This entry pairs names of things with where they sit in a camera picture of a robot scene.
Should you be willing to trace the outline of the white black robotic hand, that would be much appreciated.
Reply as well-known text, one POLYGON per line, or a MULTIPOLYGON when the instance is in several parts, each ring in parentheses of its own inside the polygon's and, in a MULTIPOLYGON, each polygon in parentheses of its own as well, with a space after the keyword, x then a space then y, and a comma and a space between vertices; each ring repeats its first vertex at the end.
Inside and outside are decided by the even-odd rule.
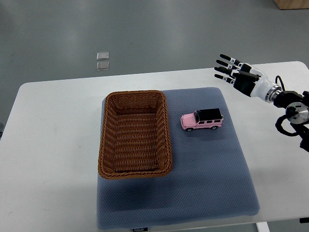
POLYGON ((215 67, 214 75, 229 84, 234 89, 248 97, 259 97, 261 100, 271 103, 282 92, 282 88, 270 82, 268 76, 251 64, 221 54, 216 61, 219 67, 215 67))

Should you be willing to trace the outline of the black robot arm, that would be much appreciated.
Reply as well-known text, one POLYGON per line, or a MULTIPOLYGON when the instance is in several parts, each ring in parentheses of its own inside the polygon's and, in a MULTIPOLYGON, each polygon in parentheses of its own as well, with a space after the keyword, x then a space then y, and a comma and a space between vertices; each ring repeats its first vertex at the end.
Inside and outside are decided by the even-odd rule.
POLYGON ((300 136, 300 148, 309 150, 309 93, 298 94, 295 91, 283 91, 274 100, 274 105, 284 108, 285 114, 277 119, 275 127, 278 132, 286 136, 300 136), (295 132, 286 131, 282 123, 288 120, 295 132))

